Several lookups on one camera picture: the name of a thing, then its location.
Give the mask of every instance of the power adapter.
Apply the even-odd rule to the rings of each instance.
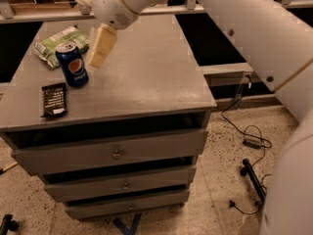
[[[259,150],[262,147],[262,144],[260,143],[260,141],[250,139],[250,138],[245,138],[243,144],[256,150]]]

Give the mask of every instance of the black metal stand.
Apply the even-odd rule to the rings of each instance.
[[[6,235],[8,230],[15,231],[19,228],[19,225],[16,221],[12,220],[13,216],[10,214],[6,214],[3,217],[1,227],[0,227],[0,235]]]
[[[257,176],[255,175],[254,170],[248,159],[243,160],[243,165],[244,167],[241,170],[241,175],[242,176],[246,176],[247,174],[249,175],[250,180],[252,181],[254,188],[262,201],[262,204],[264,204],[266,194],[264,192],[262,185],[258,181]]]

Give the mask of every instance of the blue can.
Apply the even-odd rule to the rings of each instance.
[[[74,43],[60,44],[56,48],[56,57],[69,86],[81,87],[88,82],[84,61]]]

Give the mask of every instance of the speckled floor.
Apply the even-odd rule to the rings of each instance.
[[[238,109],[227,113],[228,118],[243,130],[258,126],[264,138],[273,143],[266,156],[255,168],[261,178],[271,173],[284,144],[297,127],[295,120],[282,106]],[[142,211],[136,234],[191,235],[254,235],[258,234],[261,214],[245,215],[229,209],[229,201],[245,212],[254,212],[258,197],[247,179],[240,176],[242,160],[252,163],[262,156],[261,150],[243,146],[243,136],[227,123],[220,112],[211,115],[205,150],[198,160],[198,169],[191,195],[184,207],[174,206]],[[0,167],[13,159],[10,149],[0,142]],[[270,183],[270,177],[264,184]],[[43,190],[43,183],[30,177],[16,166],[0,175],[0,218],[10,213],[19,223],[17,232],[25,235],[122,234],[113,224],[119,218],[131,226],[134,213],[72,220],[62,204],[56,204]]]

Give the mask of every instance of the cabinet top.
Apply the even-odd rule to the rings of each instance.
[[[51,70],[39,59],[33,44],[74,24],[89,33],[99,22],[42,25],[0,101],[2,131],[196,112],[215,106],[175,17],[144,16],[117,33],[118,40],[99,69],[86,64],[89,81],[84,87],[67,87],[68,113],[64,117],[40,117],[41,87],[65,78],[61,69]]]

